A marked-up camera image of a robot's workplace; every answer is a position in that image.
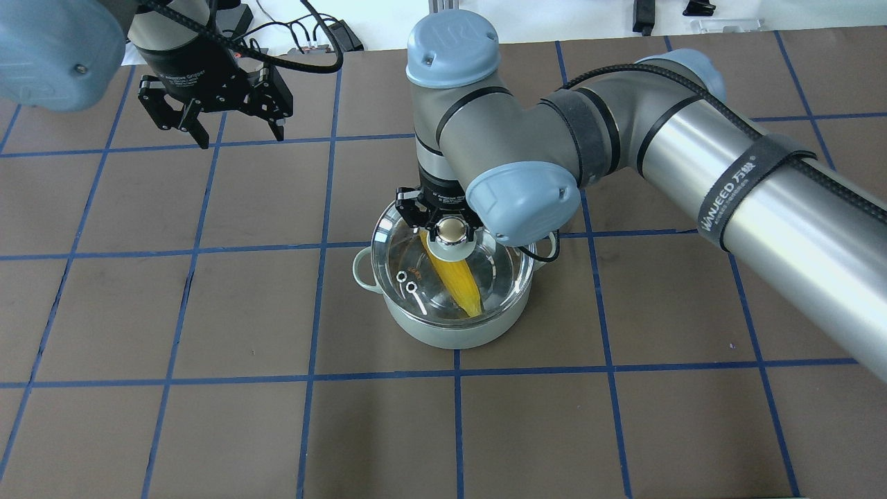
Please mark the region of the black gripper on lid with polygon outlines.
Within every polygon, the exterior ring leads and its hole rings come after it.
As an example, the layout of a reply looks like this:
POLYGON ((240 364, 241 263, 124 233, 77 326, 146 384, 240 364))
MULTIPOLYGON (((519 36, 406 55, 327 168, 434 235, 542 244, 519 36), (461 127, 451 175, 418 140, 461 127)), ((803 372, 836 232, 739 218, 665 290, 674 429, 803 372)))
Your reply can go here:
POLYGON ((468 224, 468 239, 484 226, 481 218, 468 205, 463 188, 456 182, 422 184, 415 189, 399 187, 396 190, 395 209, 412 229, 422 228, 436 236, 437 225, 446 217, 456 217, 468 224))

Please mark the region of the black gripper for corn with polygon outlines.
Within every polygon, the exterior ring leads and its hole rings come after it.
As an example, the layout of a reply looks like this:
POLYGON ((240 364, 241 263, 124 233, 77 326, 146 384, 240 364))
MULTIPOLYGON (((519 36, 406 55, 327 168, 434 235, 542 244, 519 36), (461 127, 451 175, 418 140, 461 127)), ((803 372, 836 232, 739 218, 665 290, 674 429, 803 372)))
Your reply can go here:
POLYGON ((247 72, 230 50, 215 42, 137 51, 153 72, 139 83, 139 102, 160 130, 181 130, 207 150, 209 133, 200 114, 236 111, 264 120, 276 141, 284 139, 292 94, 276 67, 263 63, 247 72))

